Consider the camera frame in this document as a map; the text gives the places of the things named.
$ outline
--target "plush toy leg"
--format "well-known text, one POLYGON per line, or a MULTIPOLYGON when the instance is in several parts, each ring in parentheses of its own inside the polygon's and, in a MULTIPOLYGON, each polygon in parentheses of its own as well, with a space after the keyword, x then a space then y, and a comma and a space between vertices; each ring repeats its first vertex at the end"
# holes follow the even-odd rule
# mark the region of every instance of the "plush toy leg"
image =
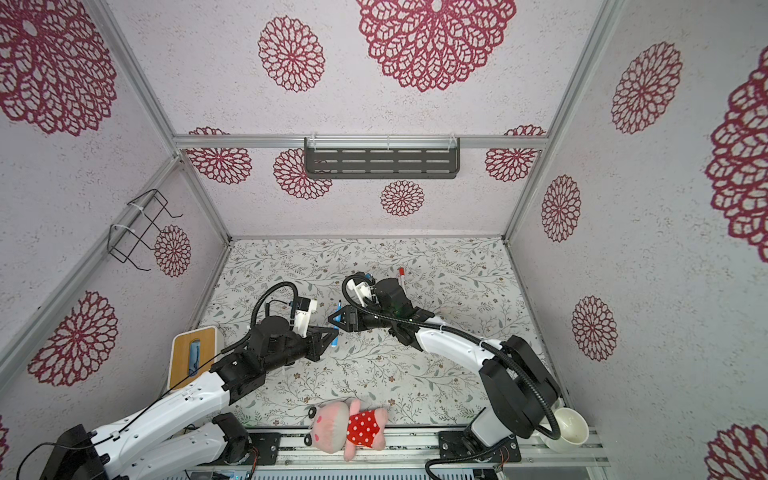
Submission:
POLYGON ((357 415, 360 413, 360 400, 354 399, 352 403, 349 404, 349 416, 357 415))
POLYGON ((349 462, 353 458, 355 458, 355 444, 347 440, 344 444, 344 462, 349 462))
POLYGON ((376 419, 376 424, 379 426, 379 433, 373 436, 373 442, 371 442, 371 448, 374 450, 383 450, 386 446, 384 441, 384 425, 386 425, 389 416, 386 409, 376 409, 373 411, 373 418, 376 419))

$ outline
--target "plush toy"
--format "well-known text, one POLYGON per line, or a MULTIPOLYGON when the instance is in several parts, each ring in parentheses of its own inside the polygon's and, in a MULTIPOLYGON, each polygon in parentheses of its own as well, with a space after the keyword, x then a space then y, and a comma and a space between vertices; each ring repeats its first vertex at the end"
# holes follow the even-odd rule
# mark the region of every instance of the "plush toy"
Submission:
POLYGON ((384 449, 384 425, 386 409, 360 412, 360 401, 354 399, 349 406, 344 402, 332 402, 317 409, 310 409, 312 432, 304 436, 305 445, 314 445, 325 453, 344 449, 344 460, 355 458, 355 448, 360 445, 374 450, 384 449))

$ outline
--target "red floral medallion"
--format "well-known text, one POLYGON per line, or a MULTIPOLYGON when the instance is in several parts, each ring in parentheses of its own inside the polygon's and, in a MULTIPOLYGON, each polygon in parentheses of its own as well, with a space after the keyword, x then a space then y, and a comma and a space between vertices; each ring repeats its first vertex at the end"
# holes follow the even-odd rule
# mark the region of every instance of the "red floral medallion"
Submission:
POLYGON ((27 371, 40 383, 72 386, 99 370, 117 336, 118 318, 109 300, 99 292, 85 292, 27 365, 27 371))
POLYGON ((333 185, 331 180, 313 180, 307 177, 304 150, 301 148, 280 152, 275 159, 273 169, 280 188, 296 198, 309 200, 322 197, 333 185))
POLYGON ((261 65, 275 83, 288 91, 307 91, 326 70, 323 47, 310 27, 288 17, 274 18, 261 31, 261 65))
POLYGON ((541 224, 553 242, 570 237, 581 215, 581 195, 573 178, 561 175, 555 178, 541 202, 541 224))
POLYGON ((180 276, 187 271, 192 257, 190 239, 181 228, 168 225, 154 242, 154 259, 168 276, 180 276))
POLYGON ((403 87, 445 90, 465 81, 504 41, 513 0, 357 0, 360 33, 382 73, 403 87))
POLYGON ((616 128, 633 134, 652 125, 674 98, 682 69, 674 44, 662 41, 638 55, 616 85, 611 109, 616 128))
MULTIPOLYGON (((218 128, 202 127, 190 135, 228 135, 218 128)), ((197 171, 220 184, 238 184, 250 175, 250 156, 245 148, 188 148, 187 156, 197 171)))
POLYGON ((8 429, 2 424, 2 415, 0 415, 0 472, 2 472, 2 459, 8 451, 8 429))
POLYGON ((709 480, 768 478, 768 432, 760 425, 718 430, 704 458, 709 480))
MULTIPOLYGON (((534 125, 520 125, 504 135, 542 136, 547 132, 534 125)), ((520 180, 528 176, 538 152, 533 148, 492 148, 485 154, 485 169, 496 180, 505 182, 520 180)))
POLYGON ((730 94, 728 107, 710 136, 711 205, 728 219, 728 234, 757 247, 768 263, 768 47, 749 80, 730 94))
POLYGON ((11 120, 78 136, 111 116, 117 72, 77 0, 0 2, 0 104, 11 120))
POLYGON ((411 181, 398 180, 384 187, 381 200, 388 213, 407 217, 424 204, 424 190, 411 181))
POLYGON ((606 360, 616 348, 614 314, 599 298, 586 296, 576 304, 571 320, 578 348, 598 362, 606 360))

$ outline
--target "blue marker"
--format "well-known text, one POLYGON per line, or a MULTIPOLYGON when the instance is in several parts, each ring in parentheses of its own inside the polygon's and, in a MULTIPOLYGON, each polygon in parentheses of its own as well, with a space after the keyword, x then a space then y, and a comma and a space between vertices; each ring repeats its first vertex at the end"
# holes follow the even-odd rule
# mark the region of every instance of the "blue marker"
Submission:
MULTIPOLYGON (((341 300, 339 300, 339 308, 337 308, 336 311, 338 312, 339 310, 341 310, 341 300)), ((341 315, 335 317, 334 320, 337 321, 337 322, 340 322, 341 321, 341 315)), ((337 330, 339 329, 339 327, 336 326, 336 325, 334 325, 333 328, 335 328, 337 330)), ((333 341, 331 342, 331 346, 333 348, 339 348, 339 337, 338 336, 335 339, 333 339, 333 341)))

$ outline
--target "floral patterned mat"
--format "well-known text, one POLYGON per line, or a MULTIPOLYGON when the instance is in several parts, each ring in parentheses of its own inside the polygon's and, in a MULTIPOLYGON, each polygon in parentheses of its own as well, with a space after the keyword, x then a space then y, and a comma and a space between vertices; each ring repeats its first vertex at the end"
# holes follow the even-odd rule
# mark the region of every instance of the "floral patterned mat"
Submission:
MULTIPOLYGON (((233 343, 247 331, 258 297, 281 280, 317 298, 311 323, 323 324, 336 311, 345 276, 363 271, 381 280, 396 276, 401 266, 414 306, 479 336, 519 335, 546 361, 497 238, 240 240, 200 326, 218 326, 227 344, 233 343)), ((288 300, 290 291, 282 289, 272 298, 288 300)), ((287 317, 286 308, 273 303, 271 311, 287 317)), ((272 372, 233 410, 246 426, 302 425, 309 406, 349 397, 360 398, 367 409, 386 406, 397 425, 467 423, 488 405, 476 373, 406 348, 379 329, 342 332, 339 348, 329 348, 320 362, 301 360, 272 372)))

